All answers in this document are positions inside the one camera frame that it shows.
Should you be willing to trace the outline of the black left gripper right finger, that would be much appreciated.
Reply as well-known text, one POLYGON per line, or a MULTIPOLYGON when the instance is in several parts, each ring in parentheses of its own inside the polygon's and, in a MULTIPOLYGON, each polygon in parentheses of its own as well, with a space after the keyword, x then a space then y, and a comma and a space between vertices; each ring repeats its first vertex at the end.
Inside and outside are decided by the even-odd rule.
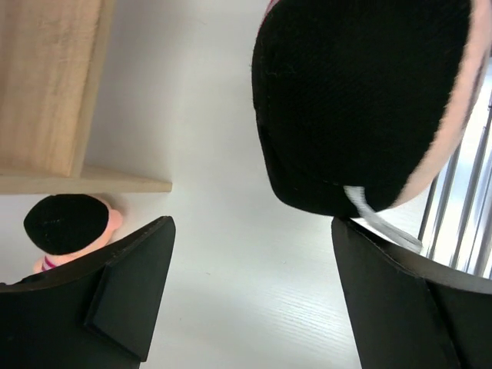
POLYGON ((352 220, 332 240, 363 368, 489 368, 491 281, 438 264, 352 220))

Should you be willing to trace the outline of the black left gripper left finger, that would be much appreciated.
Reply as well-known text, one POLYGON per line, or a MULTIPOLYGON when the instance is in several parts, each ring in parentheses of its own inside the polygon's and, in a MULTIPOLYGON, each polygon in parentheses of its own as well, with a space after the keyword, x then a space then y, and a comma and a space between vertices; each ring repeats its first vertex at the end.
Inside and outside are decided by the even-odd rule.
POLYGON ((155 219, 73 262, 1 286, 3 362, 145 362, 175 243, 155 219))

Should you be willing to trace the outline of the boy doll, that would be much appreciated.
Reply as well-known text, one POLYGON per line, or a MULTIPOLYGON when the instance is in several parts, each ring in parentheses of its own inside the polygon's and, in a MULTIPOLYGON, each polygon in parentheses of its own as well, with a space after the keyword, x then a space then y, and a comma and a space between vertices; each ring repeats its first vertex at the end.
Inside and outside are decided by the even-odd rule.
POLYGON ((423 192, 455 152, 490 50, 489 1, 272 1, 251 82, 274 194, 420 252, 381 212, 423 192))
POLYGON ((40 200, 25 216, 25 233, 43 251, 38 274, 72 262, 111 243, 123 215, 89 194, 57 194, 40 200))

